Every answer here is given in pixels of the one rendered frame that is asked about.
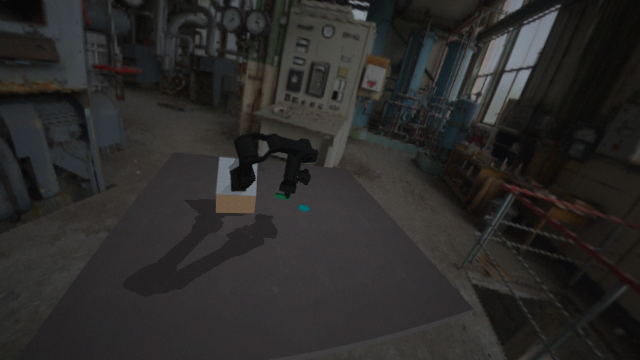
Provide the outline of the dark green rectangular post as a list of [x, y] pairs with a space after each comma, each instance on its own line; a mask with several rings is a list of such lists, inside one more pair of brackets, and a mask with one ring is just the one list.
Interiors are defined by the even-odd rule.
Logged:
[[[291, 196], [291, 195], [290, 195]], [[274, 198], [279, 198], [279, 199], [284, 199], [284, 200], [290, 200], [290, 196], [288, 199], [286, 199], [285, 194], [280, 194], [280, 193], [275, 193]]]

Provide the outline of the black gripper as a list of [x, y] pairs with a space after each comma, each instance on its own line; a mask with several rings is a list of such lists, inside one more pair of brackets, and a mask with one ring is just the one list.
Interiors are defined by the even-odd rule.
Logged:
[[297, 187], [297, 182], [293, 182], [294, 177], [295, 177], [295, 173], [299, 172], [300, 170], [300, 166], [290, 166], [286, 163], [285, 166], [285, 173], [283, 176], [283, 181], [281, 182], [280, 186], [279, 186], [279, 191], [284, 192], [286, 199], [289, 198], [290, 194], [294, 194], [296, 191], [296, 187]]

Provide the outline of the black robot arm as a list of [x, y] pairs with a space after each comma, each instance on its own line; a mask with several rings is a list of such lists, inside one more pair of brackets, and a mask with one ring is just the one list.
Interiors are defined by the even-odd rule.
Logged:
[[[259, 157], [253, 139], [265, 141], [270, 150]], [[298, 141], [278, 134], [264, 135], [257, 132], [240, 135], [234, 140], [234, 146], [239, 158], [239, 166], [230, 170], [231, 192], [246, 191], [246, 188], [256, 181], [252, 164], [263, 162], [270, 154], [281, 152], [287, 155], [287, 164], [300, 166], [301, 163], [310, 163], [317, 160], [318, 150], [312, 149], [309, 139], [301, 138]], [[297, 170], [293, 182], [301, 182], [308, 185], [311, 179], [308, 169]]]

